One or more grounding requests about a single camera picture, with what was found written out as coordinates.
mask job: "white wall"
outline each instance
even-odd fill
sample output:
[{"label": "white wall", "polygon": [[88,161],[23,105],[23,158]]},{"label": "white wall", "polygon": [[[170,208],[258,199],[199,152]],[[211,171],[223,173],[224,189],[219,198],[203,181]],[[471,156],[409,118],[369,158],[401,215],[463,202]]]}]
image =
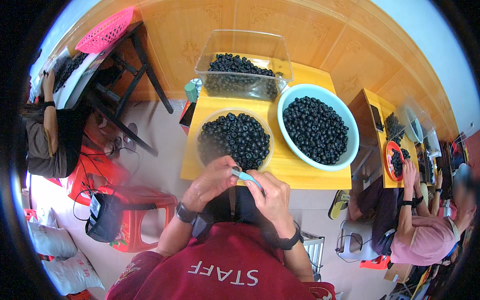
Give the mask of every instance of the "white wall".
[{"label": "white wall", "polygon": [[458,131],[480,127],[480,101],[463,50],[443,17],[428,0],[372,0],[410,35],[427,57],[450,100]]}]

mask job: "red cloth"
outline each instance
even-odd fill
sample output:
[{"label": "red cloth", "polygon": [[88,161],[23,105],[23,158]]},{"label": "red cloth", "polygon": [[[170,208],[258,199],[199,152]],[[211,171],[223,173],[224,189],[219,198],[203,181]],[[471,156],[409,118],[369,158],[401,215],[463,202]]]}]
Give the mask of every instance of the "red cloth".
[{"label": "red cloth", "polygon": [[217,223],[205,242],[190,239],[171,257],[136,255],[108,291],[113,299],[325,299],[334,286],[298,280],[283,266],[282,251],[268,247],[259,229]]}]

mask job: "white plastic stool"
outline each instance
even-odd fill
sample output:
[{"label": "white plastic stool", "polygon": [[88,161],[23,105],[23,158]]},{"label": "white plastic stool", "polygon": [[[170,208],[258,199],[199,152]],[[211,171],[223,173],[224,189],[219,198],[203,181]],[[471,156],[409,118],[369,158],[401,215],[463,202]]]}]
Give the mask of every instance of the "white plastic stool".
[{"label": "white plastic stool", "polygon": [[[361,259],[369,261],[378,257],[378,254],[372,248],[372,227],[373,221],[367,222],[349,222],[343,221],[340,227],[343,229],[342,236],[344,236],[345,243],[343,252],[339,252],[338,255],[342,258],[349,259]],[[361,236],[362,240],[359,241],[363,245],[357,253],[350,252],[350,242],[355,239],[351,236],[352,233],[356,233]]]}]

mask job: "wristwatch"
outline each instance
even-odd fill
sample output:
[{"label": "wristwatch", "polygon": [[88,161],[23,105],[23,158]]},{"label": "wristwatch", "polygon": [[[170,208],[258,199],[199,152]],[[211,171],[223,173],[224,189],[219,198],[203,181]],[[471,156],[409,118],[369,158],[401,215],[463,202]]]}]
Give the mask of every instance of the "wristwatch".
[{"label": "wristwatch", "polygon": [[278,239],[276,241],[277,243],[277,247],[279,247],[280,249],[283,249],[283,250],[292,250],[293,246],[295,246],[295,244],[298,242],[298,241],[301,241],[302,244],[303,244],[303,236],[301,236],[300,234],[300,231],[298,228],[295,228],[295,234],[293,235],[293,237],[291,239]]},{"label": "wristwatch", "polygon": [[185,206],[183,206],[182,202],[177,204],[177,218],[185,223],[190,223],[193,225],[195,219],[197,218],[198,213],[188,210]]},{"label": "wristwatch", "polygon": [[423,201],[423,195],[421,197],[418,197],[418,198],[413,198],[413,207],[417,207],[421,202]]},{"label": "wristwatch", "polygon": [[49,106],[55,107],[55,102],[53,102],[53,101],[44,102],[43,103],[43,110],[47,109],[47,107],[49,107]]}]

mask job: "pink plastic basket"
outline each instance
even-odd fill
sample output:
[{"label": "pink plastic basket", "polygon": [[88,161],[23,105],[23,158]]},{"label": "pink plastic basket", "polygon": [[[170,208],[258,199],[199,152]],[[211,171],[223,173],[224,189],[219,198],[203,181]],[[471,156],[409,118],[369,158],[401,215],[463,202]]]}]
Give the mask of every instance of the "pink plastic basket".
[{"label": "pink plastic basket", "polygon": [[133,17],[134,6],[127,7],[95,26],[77,44],[83,53],[99,53],[123,34]]}]

